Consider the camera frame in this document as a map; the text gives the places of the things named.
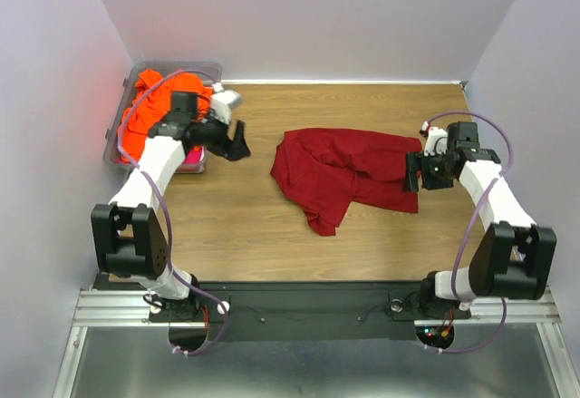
white wall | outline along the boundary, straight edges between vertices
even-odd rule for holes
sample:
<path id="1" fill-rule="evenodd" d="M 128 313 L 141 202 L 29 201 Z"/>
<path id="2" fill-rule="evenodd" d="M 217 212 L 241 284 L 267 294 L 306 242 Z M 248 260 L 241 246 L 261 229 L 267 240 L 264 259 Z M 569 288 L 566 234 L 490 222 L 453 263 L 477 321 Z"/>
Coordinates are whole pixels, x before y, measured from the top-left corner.
<path id="1" fill-rule="evenodd" d="M 230 79 L 468 79 L 513 0 L 102 0 L 134 61 Z"/>
<path id="2" fill-rule="evenodd" d="M 0 396 L 52 396 L 90 213 L 117 180 L 104 133 L 130 67 L 100 0 L 0 0 Z"/>
<path id="3" fill-rule="evenodd" d="M 523 206 L 558 236 L 550 276 L 580 371 L 580 0 L 516 0 L 469 81 L 469 106 L 505 126 Z M 485 134 L 487 143 L 500 139 Z"/>

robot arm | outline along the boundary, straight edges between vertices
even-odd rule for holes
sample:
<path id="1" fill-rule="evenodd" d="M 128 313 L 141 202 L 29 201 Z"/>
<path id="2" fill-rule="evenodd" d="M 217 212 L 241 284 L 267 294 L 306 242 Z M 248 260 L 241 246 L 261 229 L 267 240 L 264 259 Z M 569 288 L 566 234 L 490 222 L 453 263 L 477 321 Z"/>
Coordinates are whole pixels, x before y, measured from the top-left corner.
<path id="1" fill-rule="evenodd" d="M 459 183 L 478 203 L 489 184 L 499 176 L 499 157 L 479 145 L 474 122 L 452 123 L 446 131 L 423 125 L 425 149 L 407 155 L 407 190 L 442 189 Z M 486 233 L 470 265 L 457 274 L 457 294 L 462 301 L 480 296 L 538 299 L 544 294 L 556 247 L 551 228 L 541 228 L 521 208 L 503 178 L 496 181 L 479 211 Z M 420 304 L 450 308 L 457 300 L 451 289 L 451 271 L 433 271 L 423 280 Z"/>
<path id="2" fill-rule="evenodd" d="M 107 205 L 96 205 L 91 214 L 99 269 L 129 277 L 168 300 L 185 300 L 193 295 L 169 269 L 168 243 L 156 216 L 159 201 L 142 172 L 151 177 L 163 194 L 194 146 L 204 145 L 227 160 L 250 156 L 242 121 L 237 122 L 234 138 L 230 140 L 227 136 L 231 112 L 241 103 L 239 94 L 224 90 L 221 84 L 215 84 L 214 90 L 209 114 L 201 121 L 196 121 L 196 93 L 171 94 L 171 109 L 151 128 L 145 141 L 140 169 L 132 171 Z M 127 228 L 132 229 L 130 236 L 125 235 Z M 192 275 L 175 266 L 173 272 L 188 283 L 197 284 Z"/>

wooden surface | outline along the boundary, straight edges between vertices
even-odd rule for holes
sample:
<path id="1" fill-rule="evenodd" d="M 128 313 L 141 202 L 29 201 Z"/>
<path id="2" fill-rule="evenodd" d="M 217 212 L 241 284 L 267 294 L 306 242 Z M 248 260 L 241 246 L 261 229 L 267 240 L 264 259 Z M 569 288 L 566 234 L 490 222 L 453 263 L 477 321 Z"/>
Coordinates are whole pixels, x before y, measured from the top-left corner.
<path id="1" fill-rule="evenodd" d="M 212 157 L 200 175 L 176 175 L 166 193 L 174 260 L 202 280 L 421 279 L 449 269 L 473 211 L 461 187 L 420 192 L 419 214 L 353 203 L 323 238 L 269 172 L 284 131 L 353 128 L 418 136 L 433 114 L 465 109 L 458 85 L 244 85 L 236 115 L 252 157 Z M 458 118 L 437 123 L 445 127 Z M 464 263 L 479 243 L 471 237 Z"/>

orange cloth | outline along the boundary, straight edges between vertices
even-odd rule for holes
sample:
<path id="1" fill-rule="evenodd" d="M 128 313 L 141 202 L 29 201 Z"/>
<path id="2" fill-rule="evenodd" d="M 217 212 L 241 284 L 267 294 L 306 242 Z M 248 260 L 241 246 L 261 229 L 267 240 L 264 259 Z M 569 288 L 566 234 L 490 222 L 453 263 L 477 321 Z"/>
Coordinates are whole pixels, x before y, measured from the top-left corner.
<path id="1" fill-rule="evenodd" d="M 158 83 L 163 76 L 159 72 L 154 70 L 146 70 L 139 75 L 137 83 L 135 83 L 135 88 L 137 89 L 137 97 L 133 101 L 133 104 L 145 93 L 150 87 Z M 213 94 L 213 89 L 211 87 L 204 87 L 203 81 L 199 79 L 193 73 L 182 73 L 174 78 L 169 79 L 166 83 L 161 85 L 157 90 L 152 92 L 147 99 L 145 99 L 139 108 L 133 113 L 127 124 L 127 129 L 125 130 L 125 135 L 123 136 L 123 149 L 127 151 L 135 160 L 139 160 L 143 149 L 145 148 L 145 140 L 147 139 L 147 134 L 149 129 L 161 120 L 171 107 L 171 92 L 196 92 L 208 99 Z M 125 121 L 125 118 L 130 108 L 125 110 L 123 113 L 123 118 L 121 124 Z M 203 99 L 198 99 L 198 120 L 203 119 L 209 111 L 208 101 Z"/>

transparent plastic container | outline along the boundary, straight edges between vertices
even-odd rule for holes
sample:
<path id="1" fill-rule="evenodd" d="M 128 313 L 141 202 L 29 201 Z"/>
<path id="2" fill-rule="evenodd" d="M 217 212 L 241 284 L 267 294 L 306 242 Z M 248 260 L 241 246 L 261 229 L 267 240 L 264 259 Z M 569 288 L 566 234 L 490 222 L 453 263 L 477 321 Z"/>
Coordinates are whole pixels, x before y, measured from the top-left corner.
<path id="1" fill-rule="evenodd" d="M 115 119 L 113 120 L 112 126 L 105 133 L 107 144 L 103 155 L 105 162 L 116 167 L 121 167 L 127 171 L 131 170 L 131 165 L 121 159 L 121 155 L 117 150 L 117 130 L 121 125 L 123 113 L 127 108 L 131 107 L 133 100 L 137 95 L 135 83 L 139 79 L 139 73 L 144 72 L 147 69 L 155 70 L 163 76 L 167 76 L 178 69 L 192 69 L 207 73 L 215 80 L 215 82 L 221 81 L 221 65 L 218 63 L 199 61 L 146 61 L 133 66 L 129 78 L 123 81 L 125 91 L 121 97 L 121 103 L 119 103 L 119 109 L 115 114 Z M 199 78 L 205 85 L 212 84 L 206 76 L 200 75 Z M 201 173 L 205 170 L 207 161 L 208 152 L 204 148 L 198 152 L 192 151 L 188 154 L 183 164 L 178 168 L 177 173 Z"/>

